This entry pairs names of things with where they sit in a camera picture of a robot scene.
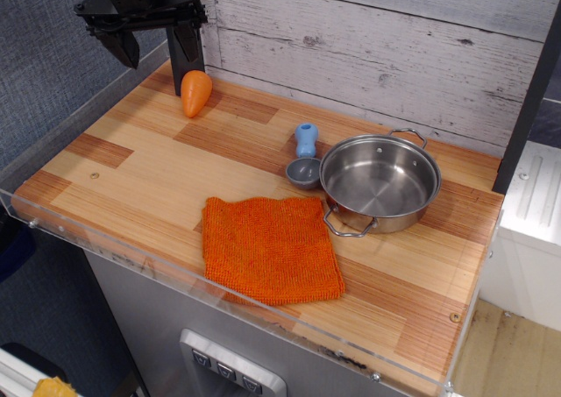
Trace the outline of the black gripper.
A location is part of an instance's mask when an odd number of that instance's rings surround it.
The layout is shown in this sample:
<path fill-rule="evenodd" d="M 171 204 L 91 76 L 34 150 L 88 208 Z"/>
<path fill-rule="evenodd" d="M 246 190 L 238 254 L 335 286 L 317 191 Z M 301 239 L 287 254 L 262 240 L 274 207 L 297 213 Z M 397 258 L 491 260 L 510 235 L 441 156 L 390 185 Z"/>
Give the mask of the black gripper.
<path fill-rule="evenodd" d="M 139 64 L 139 45 L 129 32 L 174 27 L 187 62 L 195 60 L 195 30 L 207 22 L 202 0 L 82 0 L 75 14 L 87 22 L 96 37 L 119 62 Z"/>

